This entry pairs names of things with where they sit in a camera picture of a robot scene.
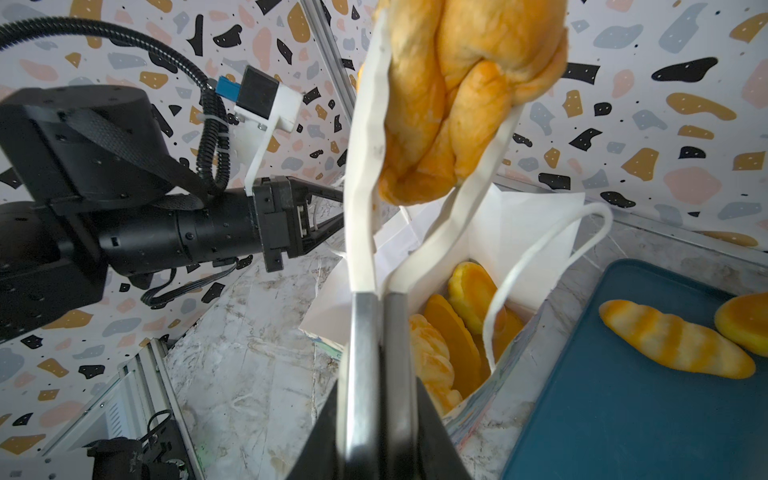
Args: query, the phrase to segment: paper bag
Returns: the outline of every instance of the paper bag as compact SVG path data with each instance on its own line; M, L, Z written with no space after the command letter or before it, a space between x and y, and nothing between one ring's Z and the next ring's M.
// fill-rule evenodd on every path
M438 216L441 200L409 207L405 219L392 218L379 232L376 242L376 275L384 284L389 275L413 250L419 248ZM584 210L584 194L524 194L502 192L491 185L467 230L446 258L425 275L409 292L409 314L420 313L433 293L447 292L455 266L466 260L480 263L496 285L501 285L525 251L563 219L577 217ZM515 282L507 301L524 322L525 328L507 347L491 376L472 395L443 417L454 445L461 446L479 423L499 391L538 324L541 307L569 265L579 221L565 227L532 259ZM300 329L330 355L339 358L349 342L351 293L346 261L336 265Z

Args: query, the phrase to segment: toy bread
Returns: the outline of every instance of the toy bread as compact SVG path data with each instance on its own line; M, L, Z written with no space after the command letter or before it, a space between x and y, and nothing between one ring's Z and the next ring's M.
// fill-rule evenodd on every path
M719 333L679 316L628 300L600 305L600 318L640 353L663 366L685 372L745 379L755 362Z
M379 194L446 195L472 173L514 105L563 74L565 0L380 0L392 63Z
M454 372L450 352L437 329L421 315L411 315L411 354L413 367L440 416L462 401L462 394L451 388Z
M482 324L491 305L496 284L485 269L473 262L462 262L448 281L449 302L473 336L482 335ZM525 326L514 312L504 307L496 315L493 356L498 359L507 345Z
M432 295L427 300L424 317L445 339L450 352L455 378L453 389L467 398L482 383L480 380L480 352L462 319L453 311L442 295Z
M715 313L715 327L728 340L768 356L768 292L728 300Z

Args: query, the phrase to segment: patterned wall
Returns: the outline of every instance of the patterned wall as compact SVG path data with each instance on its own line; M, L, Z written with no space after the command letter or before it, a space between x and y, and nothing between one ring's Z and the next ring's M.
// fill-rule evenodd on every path
M246 64L306 94L292 134L276 132L262 174L290 174L322 184L342 171L347 120L301 7L294 0L15 0L0 3L4 22L41 15L100 18L142 31L177 49L209 76L239 81ZM200 94L184 74L137 48L108 40L51 37L2 52L0 96L16 88L121 84L143 88L156 107L170 154L194 163L202 131ZM225 101L227 108L232 104ZM246 168L233 162L231 187ZM0 201L29 196L0 154ZM242 260L240 267L250 263ZM212 272L210 264L180 269L174 286ZM151 310L143 291L110 272L104 299L44 329L0 345L0 460L34 455L78 413L151 337L181 336L242 270L212 286ZM164 283L168 272L156 275Z
M324 0L348 73L373 0ZM570 0L568 71L500 174L768 250L768 5Z

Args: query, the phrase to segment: bag handle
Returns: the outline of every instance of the bag handle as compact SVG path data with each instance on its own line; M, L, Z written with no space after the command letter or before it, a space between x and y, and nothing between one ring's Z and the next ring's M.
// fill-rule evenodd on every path
M597 214L603 217L603 227L598 230L598 232L591 239L584 242L584 245L582 245L581 248L576 250L568 258L568 261L565 262L561 272L558 274L559 279L563 273L565 273L568 267L573 264L573 262L578 260L579 257L587 252L587 250L594 247L600 240L603 240L605 236L608 235L608 231L611 229L611 224L613 223L614 215L607 205L599 203L584 205L572 215L565 217L552 225L547 233L536 240L536 242L522 254L520 260L518 260L515 266L509 270L506 278L504 278L502 284L499 285L498 290L496 290L496 294L491 300L491 304L488 306L488 312L485 314L485 320L483 321L482 327L482 342L483 346L485 347L485 356L488 358L488 366L491 367L491 373L496 370L496 362L493 358L493 329L496 323L496 315L502 308L504 308L505 301L507 300L509 293L512 291L512 287L515 286L515 282L517 282L518 277L520 277L520 274L523 270L525 270L525 267L531 263L534 257L536 257L536 255L541 250L543 250L544 247L546 247L552 241L552 239L554 239L557 235L560 235L560 233L563 233L563 231L565 231L565 229L568 228L572 223L581 220L587 215L592 214Z

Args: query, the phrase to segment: white countertop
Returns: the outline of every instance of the white countertop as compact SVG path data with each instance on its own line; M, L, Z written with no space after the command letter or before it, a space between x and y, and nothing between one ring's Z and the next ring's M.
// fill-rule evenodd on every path
M587 218L576 244L596 231ZM635 258L734 294L768 290L768 269L615 224L548 298L534 338L461 452L473 478L499 478L521 428L605 267ZM325 246L266 273L260 258L166 358L207 478L285 478L336 379L298 329L337 262Z

